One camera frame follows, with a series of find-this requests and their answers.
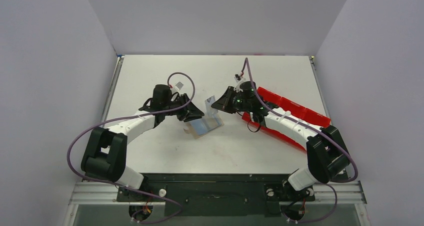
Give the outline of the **light blue credit card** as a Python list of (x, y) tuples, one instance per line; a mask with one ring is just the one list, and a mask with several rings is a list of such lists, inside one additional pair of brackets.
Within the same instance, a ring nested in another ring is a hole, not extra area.
[(212, 104), (216, 101), (215, 96), (211, 96), (205, 100), (205, 108), (207, 117), (214, 117), (218, 111), (212, 107)]

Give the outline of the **beige leather card holder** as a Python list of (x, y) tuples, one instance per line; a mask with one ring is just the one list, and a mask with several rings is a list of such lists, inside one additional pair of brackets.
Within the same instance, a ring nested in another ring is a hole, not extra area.
[(198, 139), (222, 126), (224, 126), (222, 119), (218, 114), (215, 114), (212, 117), (205, 116), (201, 119), (187, 122), (185, 123), (183, 130), (186, 134), (191, 135), (194, 139)]

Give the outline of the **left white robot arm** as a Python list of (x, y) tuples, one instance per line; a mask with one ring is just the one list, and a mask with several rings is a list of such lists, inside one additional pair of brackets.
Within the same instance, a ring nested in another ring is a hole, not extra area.
[(124, 120), (107, 128), (96, 127), (91, 131), (85, 149), (81, 169), (90, 178), (107, 180), (130, 188), (130, 195), (137, 201), (148, 197), (149, 187), (144, 176), (126, 165), (128, 144), (144, 132), (154, 129), (167, 116), (190, 122), (204, 117), (186, 93), (164, 84), (154, 87), (152, 97), (138, 109), (134, 119)]

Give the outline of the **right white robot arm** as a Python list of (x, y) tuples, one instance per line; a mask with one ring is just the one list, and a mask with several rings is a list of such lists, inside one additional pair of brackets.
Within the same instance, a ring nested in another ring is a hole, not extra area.
[(250, 81), (229, 86), (211, 105), (226, 113), (245, 113), (261, 128), (276, 131), (306, 150), (307, 165), (297, 169), (284, 181), (282, 193), (297, 198), (304, 188), (328, 183), (350, 165), (351, 160), (339, 131), (301, 120), (275, 103), (263, 100)]

